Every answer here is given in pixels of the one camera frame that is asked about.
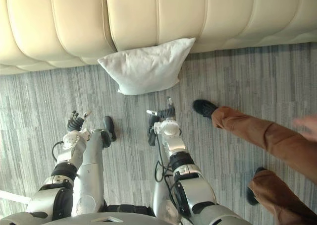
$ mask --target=brown pants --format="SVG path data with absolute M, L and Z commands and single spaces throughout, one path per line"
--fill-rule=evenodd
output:
M 317 185 L 317 143 L 277 123 L 220 107 L 211 115 L 214 126 L 226 129 L 280 158 Z M 257 173 L 249 184 L 256 199 L 280 225 L 317 224 L 317 215 L 269 170 Z

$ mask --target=white pillow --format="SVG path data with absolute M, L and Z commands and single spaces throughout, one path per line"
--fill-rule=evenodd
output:
M 155 47 L 113 53 L 98 62 L 124 95 L 165 90 L 179 82 L 179 70 L 194 42 L 195 38 L 178 39 Z

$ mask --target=person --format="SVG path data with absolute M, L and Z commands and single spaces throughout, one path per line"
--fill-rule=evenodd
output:
M 299 134 L 275 122 L 243 114 L 229 107 L 217 107 L 195 100 L 193 110 L 210 118 L 217 128 L 241 137 L 283 160 L 317 185 L 317 116 L 294 120 L 311 132 Z M 317 224 L 317 215 L 289 189 L 274 172 L 260 167 L 247 189 L 251 205 L 262 204 L 279 225 Z

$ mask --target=leather sofa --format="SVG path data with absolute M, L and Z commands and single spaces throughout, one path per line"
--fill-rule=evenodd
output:
M 185 37 L 192 53 L 317 41 L 317 0 L 0 0 L 0 74 Z

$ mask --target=gray carpet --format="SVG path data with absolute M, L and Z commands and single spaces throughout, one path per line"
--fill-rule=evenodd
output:
M 51 147 L 65 134 L 69 113 L 91 109 L 86 126 L 100 127 L 103 116 L 111 115 L 118 137 L 104 150 L 106 201 L 149 205 L 157 150 L 147 145 L 145 110 L 164 108 L 171 96 L 182 138 L 220 204 L 252 224 L 273 224 L 268 211 L 245 200 L 253 172 L 265 166 L 317 212 L 310 181 L 191 110 L 193 100 L 204 98 L 293 128 L 293 118 L 317 112 L 316 76 L 316 43 L 189 55 L 178 85 L 139 96 L 117 93 L 117 84 L 97 65 L 0 76 L 0 190 L 32 196 L 54 167 Z M 0 217 L 23 209 L 0 199 Z

